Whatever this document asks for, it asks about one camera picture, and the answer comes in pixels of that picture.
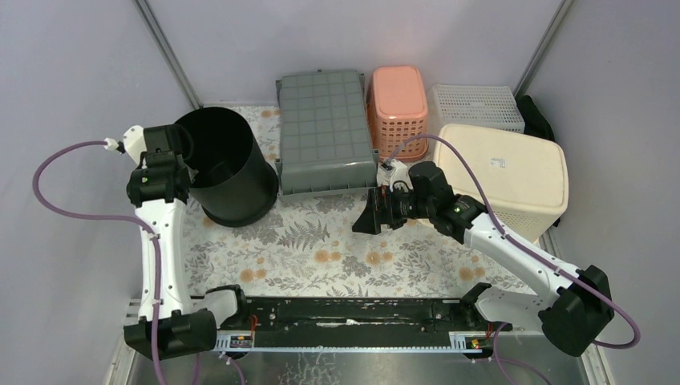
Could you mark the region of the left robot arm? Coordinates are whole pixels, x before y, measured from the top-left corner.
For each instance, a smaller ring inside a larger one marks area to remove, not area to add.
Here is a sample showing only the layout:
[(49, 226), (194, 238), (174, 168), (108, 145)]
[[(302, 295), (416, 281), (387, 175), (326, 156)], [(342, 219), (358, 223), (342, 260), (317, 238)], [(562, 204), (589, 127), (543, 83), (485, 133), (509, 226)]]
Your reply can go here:
[(209, 290), (198, 303), (188, 292), (180, 243), (192, 184), (184, 158), (193, 144), (180, 126), (171, 124), (132, 126), (122, 145), (136, 162), (126, 193), (141, 222), (143, 274), (137, 321), (124, 327), (124, 341), (149, 359), (211, 351), (221, 323), (240, 329), (249, 309), (238, 285)]

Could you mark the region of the black cylindrical bin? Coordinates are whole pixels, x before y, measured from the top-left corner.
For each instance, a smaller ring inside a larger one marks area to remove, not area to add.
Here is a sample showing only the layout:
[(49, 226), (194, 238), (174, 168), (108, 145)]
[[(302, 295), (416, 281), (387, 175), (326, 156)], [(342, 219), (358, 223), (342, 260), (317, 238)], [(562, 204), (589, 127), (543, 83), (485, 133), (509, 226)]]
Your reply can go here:
[(274, 206), (278, 179), (248, 121), (225, 107), (204, 107), (176, 121), (193, 144), (190, 194), (218, 225), (243, 227)]

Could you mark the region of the grey plastic storage bin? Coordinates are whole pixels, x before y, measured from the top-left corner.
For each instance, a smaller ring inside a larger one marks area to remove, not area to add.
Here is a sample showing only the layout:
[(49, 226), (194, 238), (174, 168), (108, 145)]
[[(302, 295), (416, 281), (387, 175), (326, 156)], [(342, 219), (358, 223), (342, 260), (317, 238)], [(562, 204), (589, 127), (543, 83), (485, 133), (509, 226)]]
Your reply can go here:
[(376, 186), (378, 150), (368, 127), (364, 74), (285, 75), (276, 82), (281, 137), (276, 169), (283, 197)]

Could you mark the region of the pink perforated plastic basket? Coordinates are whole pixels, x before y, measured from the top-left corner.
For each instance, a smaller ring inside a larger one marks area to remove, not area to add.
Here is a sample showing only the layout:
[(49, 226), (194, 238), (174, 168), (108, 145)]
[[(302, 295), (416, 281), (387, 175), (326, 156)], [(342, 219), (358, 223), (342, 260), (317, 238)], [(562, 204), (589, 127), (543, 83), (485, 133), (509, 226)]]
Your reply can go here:
[(380, 67), (372, 75), (368, 123), (374, 148), (386, 159), (411, 137), (427, 133), (428, 107), (418, 68)]

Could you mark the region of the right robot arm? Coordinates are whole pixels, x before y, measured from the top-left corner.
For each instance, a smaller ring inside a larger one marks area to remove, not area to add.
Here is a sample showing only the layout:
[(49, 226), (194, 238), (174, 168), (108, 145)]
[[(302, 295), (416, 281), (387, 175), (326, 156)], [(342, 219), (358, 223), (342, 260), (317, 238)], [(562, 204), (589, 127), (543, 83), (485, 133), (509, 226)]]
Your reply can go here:
[(426, 161), (407, 170), (409, 180), (389, 180), (371, 188), (366, 207), (352, 226), (355, 233), (377, 235), (410, 219), (424, 219), (444, 235), (492, 258), (514, 274), (532, 294), (509, 293), (489, 284), (470, 290), (459, 317), (480, 330), (506, 322), (538, 330), (557, 349), (577, 357), (596, 342), (612, 321), (609, 278), (594, 265), (580, 269), (526, 241), (478, 200), (456, 194), (444, 172)]

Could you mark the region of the white perforated plastic basket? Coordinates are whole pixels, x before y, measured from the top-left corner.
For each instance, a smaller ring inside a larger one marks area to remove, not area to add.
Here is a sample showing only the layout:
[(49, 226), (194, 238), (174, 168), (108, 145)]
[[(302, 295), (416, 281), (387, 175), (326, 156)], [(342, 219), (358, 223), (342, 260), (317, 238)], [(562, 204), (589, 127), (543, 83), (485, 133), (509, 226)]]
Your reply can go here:
[(432, 134), (447, 124), (466, 124), (522, 133), (524, 118), (507, 86), (460, 86), (436, 84), (427, 93)]

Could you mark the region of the cream plastic laundry basket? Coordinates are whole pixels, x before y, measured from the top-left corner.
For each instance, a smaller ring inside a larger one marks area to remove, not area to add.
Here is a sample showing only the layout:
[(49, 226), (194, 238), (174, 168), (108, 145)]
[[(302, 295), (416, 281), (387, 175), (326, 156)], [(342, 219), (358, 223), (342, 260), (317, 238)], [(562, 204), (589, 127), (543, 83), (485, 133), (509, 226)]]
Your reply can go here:
[(562, 148), (495, 128), (447, 124), (433, 162), (455, 193), (477, 200), (484, 190), (492, 210), (523, 238), (537, 241), (566, 211), (569, 174)]

